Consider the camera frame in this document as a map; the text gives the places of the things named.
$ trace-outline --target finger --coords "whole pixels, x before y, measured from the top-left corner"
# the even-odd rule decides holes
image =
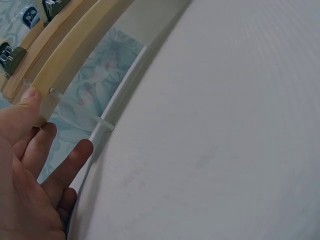
[[[0,135],[9,141],[11,146],[31,131],[38,119],[40,104],[41,95],[32,87],[23,94],[17,105],[0,111]]]
[[[1,196],[10,193],[13,177],[14,151],[10,143],[0,136],[0,204]]]
[[[21,163],[36,179],[39,177],[47,161],[56,134],[56,125],[47,123],[34,136],[25,149]]]
[[[18,141],[13,146],[14,153],[19,160],[24,155],[26,148],[29,142],[31,141],[31,139],[38,133],[39,130],[40,130],[39,128],[33,127],[32,130],[23,137],[23,139]]]
[[[65,189],[70,186],[93,153],[93,148],[89,140],[80,141],[63,163],[43,182],[42,188],[51,200],[54,208],[60,202]]]
[[[72,188],[67,188],[62,195],[56,211],[58,212],[60,219],[65,229],[69,221],[70,215],[75,207],[77,201],[77,192]]]

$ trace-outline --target wooden slat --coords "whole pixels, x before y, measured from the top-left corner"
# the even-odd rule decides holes
[[[23,87],[22,80],[28,79],[32,82],[35,79],[63,38],[96,2],[97,0],[71,1],[34,40],[24,60],[3,90],[3,94],[11,103],[21,97],[17,93],[22,92],[20,91]],[[23,44],[28,45],[27,43],[30,41],[25,40]]]
[[[64,94],[91,52],[134,0],[99,0],[74,26],[55,49],[32,86],[42,95],[41,127],[51,117],[57,103],[49,96],[55,88]]]

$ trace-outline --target mattress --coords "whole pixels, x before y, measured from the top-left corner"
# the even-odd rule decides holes
[[[69,239],[320,239],[319,12],[193,1],[92,165]]]

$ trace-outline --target metal clip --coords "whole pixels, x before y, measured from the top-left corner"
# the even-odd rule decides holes
[[[0,67],[5,71],[7,77],[11,77],[22,59],[25,57],[27,50],[18,46],[12,48],[4,39],[0,39]]]
[[[38,11],[34,6],[26,6],[20,14],[21,21],[29,29],[32,29],[40,20]]]
[[[70,0],[35,0],[36,8],[46,27],[55,16],[70,2]]]

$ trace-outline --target fingernail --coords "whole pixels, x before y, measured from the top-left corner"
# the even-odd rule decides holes
[[[21,100],[33,98],[36,95],[36,93],[37,90],[34,87],[30,87],[27,91],[24,92],[24,94],[21,97]]]

